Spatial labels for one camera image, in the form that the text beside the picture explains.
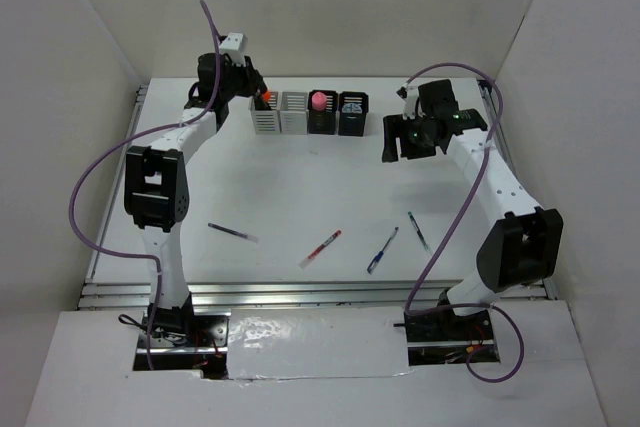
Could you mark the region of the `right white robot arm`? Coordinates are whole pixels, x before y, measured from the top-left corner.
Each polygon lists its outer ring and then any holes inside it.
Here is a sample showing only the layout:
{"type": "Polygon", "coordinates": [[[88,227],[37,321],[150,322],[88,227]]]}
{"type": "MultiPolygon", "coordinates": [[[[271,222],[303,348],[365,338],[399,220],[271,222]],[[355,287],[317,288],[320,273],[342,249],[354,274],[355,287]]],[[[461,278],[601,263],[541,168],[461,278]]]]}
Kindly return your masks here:
{"type": "Polygon", "coordinates": [[[482,115],[460,108],[450,81],[401,87],[398,94],[404,110],[383,120],[383,161],[442,152],[474,187],[488,219],[471,273],[440,295],[439,312],[405,323],[409,334],[432,324],[444,337],[459,340],[501,294],[554,273],[564,222],[557,210],[543,208],[526,192],[488,139],[482,115]]]}

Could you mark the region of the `pink cap glue bottle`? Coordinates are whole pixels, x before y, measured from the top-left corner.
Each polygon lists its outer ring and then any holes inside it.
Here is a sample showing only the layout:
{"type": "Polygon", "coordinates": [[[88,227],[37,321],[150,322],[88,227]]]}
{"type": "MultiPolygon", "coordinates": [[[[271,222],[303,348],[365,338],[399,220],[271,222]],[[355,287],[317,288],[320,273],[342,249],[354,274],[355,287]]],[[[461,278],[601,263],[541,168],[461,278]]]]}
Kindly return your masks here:
{"type": "Polygon", "coordinates": [[[314,111],[323,112],[328,109],[329,98],[322,91],[316,91],[311,96],[311,108],[314,111]]]}

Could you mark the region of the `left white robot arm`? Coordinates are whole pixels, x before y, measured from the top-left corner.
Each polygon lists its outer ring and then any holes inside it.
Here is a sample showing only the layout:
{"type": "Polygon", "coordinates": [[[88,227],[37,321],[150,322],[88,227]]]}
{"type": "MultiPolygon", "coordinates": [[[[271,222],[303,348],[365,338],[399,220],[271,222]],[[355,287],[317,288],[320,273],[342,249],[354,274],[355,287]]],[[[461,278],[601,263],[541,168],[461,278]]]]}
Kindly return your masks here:
{"type": "Polygon", "coordinates": [[[181,225],[190,206],[186,166],[213,137],[237,97],[261,101],[266,84],[245,54],[198,58],[198,81],[182,115],[149,146],[132,146],[125,157],[124,208],[142,234],[150,257],[151,294],[144,329],[184,346],[196,337],[197,321],[181,253],[181,225]]]}

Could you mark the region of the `blue glue bottle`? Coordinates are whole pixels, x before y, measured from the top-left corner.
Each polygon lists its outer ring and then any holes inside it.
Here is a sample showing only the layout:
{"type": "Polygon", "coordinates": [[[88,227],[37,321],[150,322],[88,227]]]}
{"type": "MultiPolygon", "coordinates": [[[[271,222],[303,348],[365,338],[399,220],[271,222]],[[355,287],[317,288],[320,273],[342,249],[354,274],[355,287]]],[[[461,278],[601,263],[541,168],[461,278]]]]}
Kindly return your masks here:
{"type": "Polygon", "coordinates": [[[362,106],[359,103],[349,102],[345,103],[341,107],[342,114],[355,114],[359,115],[363,112],[362,106]]]}

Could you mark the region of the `orange highlighter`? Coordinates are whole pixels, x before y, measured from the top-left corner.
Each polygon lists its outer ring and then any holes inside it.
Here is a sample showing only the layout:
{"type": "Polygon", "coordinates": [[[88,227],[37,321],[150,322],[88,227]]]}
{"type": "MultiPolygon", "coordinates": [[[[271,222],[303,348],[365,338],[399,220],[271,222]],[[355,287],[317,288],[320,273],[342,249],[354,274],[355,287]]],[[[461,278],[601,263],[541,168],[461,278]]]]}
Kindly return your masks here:
{"type": "Polygon", "coordinates": [[[271,92],[266,90],[265,92],[257,92],[254,97],[254,109],[256,111],[270,111],[271,105],[271,92]]]}

